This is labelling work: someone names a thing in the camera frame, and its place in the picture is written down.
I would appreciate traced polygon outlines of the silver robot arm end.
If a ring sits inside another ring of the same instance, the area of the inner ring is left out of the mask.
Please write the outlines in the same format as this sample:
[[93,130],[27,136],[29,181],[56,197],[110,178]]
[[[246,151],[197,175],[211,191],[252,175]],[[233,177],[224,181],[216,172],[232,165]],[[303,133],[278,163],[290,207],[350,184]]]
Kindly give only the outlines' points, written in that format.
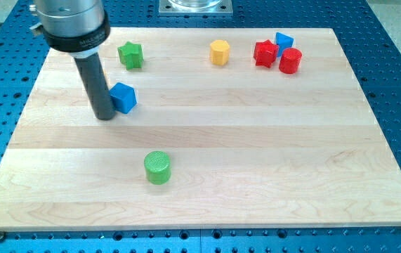
[[30,27],[53,49],[74,58],[98,52],[109,37],[110,21],[102,0],[34,0],[29,6],[39,22]]

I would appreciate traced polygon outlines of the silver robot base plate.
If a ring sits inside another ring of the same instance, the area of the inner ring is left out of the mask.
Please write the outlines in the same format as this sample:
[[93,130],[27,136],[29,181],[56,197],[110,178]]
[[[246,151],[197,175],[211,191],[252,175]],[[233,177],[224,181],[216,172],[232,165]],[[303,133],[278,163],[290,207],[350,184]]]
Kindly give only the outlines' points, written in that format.
[[231,0],[159,0],[159,16],[230,16]]

